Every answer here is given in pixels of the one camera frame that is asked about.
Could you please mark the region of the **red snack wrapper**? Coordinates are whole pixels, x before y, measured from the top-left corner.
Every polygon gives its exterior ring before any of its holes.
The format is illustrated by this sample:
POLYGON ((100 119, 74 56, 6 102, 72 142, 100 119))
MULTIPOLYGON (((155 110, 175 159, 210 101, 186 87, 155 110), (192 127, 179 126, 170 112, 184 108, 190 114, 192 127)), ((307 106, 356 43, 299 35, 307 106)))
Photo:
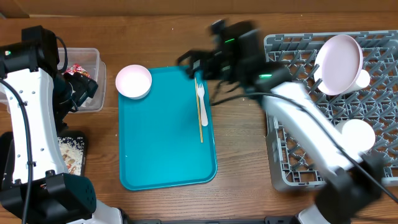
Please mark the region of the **red snack wrapper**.
POLYGON ((90 77, 90 74, 79 64, 74 63, 71 67, 68 67, 64 74, 69 73, 73 75, 74 73, 80 73, 81 75, 84 75, 86 77, 90 77))

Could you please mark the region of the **white plastic fork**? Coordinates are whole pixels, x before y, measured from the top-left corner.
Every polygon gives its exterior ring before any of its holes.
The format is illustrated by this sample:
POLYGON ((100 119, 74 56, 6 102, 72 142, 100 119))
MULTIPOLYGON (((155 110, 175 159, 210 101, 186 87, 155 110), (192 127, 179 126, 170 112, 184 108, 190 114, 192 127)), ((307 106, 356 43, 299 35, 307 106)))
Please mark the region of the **white plastic fork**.
POLYGON ((207 117, 205 101, 204 101, 205 89, 202 84, 197 85, 197 94, 200 99, 201 125, 208 126, 208 117, 207 117))

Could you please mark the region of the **pink bowl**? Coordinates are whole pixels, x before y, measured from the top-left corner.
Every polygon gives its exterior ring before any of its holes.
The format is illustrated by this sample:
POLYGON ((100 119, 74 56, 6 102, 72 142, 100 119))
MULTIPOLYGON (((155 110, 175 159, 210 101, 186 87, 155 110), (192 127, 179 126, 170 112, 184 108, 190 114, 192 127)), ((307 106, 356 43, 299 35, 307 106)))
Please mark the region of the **pink bowl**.
POLYGON ((142 65, 128 65, 116 75, 115 85, 122 96, 139 100, 150 92, 152 75, 142 65))

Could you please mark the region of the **large white plate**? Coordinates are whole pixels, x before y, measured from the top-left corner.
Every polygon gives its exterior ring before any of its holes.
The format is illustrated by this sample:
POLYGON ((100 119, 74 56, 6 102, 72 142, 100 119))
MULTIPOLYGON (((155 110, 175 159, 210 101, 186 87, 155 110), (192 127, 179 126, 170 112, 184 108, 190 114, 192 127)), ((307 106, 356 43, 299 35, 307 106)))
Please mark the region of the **large white plate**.
POLYGON ((352 37, 340 34, 326 41, 317 53, 313 77, 318 89, 334 96, 355 91, 355 81, 363 69, 363 51, 352 37))

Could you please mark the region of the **white paper cup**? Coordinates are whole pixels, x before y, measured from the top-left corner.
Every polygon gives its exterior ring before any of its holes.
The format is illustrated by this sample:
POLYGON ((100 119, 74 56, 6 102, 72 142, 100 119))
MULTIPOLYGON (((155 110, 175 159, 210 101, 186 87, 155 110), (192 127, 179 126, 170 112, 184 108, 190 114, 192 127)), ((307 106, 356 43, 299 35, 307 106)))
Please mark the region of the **white paper cup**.
POLYGON ((354 84, 355 90, 357 91, 366 88, 370 84, 370 81, 371 81, 370 74, 366 70, 361 70, 354 84))

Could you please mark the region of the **green-white bowl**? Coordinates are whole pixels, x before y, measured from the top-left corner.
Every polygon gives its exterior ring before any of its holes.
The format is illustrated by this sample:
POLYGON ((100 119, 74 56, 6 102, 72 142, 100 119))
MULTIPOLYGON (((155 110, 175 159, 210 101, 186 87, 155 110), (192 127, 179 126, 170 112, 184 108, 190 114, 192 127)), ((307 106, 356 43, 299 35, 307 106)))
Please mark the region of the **green-white bowl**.
POLYGON ((343 135, 350 147, 358 152, 370 150, 376 141, 372 126, 360 119, 339 122, 335 128, 343 135))

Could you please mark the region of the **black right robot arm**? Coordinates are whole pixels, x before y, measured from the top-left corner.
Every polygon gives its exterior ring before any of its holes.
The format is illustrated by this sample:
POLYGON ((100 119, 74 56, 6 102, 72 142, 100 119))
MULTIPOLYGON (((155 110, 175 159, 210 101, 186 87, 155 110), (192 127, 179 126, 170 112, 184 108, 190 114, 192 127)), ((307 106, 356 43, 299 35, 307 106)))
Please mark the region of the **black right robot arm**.
POLYGON ((292 223, 349 223, 378 200, 384 162, 348 144, 309 97, 304 85, 292 79, 280 62, 268 62, 251 21, 210 27, 213 50, 189 50, 177 59, 187 62, 189 78, 200 72, 204 80, 238 83, 244 95, 288 130, 310 156, 325 180, 313 205, 292 217, 292 223))

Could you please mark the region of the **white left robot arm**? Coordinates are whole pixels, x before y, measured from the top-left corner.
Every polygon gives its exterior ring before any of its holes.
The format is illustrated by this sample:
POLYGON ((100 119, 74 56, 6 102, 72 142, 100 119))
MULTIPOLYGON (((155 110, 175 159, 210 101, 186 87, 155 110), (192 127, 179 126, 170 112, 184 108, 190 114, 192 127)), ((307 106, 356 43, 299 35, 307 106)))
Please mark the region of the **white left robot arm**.
POLYGON ((1 47, 1 91, 12 121, 12 139, 1 144, 1 205, 22 223, 128 223, 123 210, 96 198, 88 178, 69 173, 58 145, 64 117, 95 95, 97 83, 58 67, 68 59, 52 31, 29 27, 21 38, 1 47))

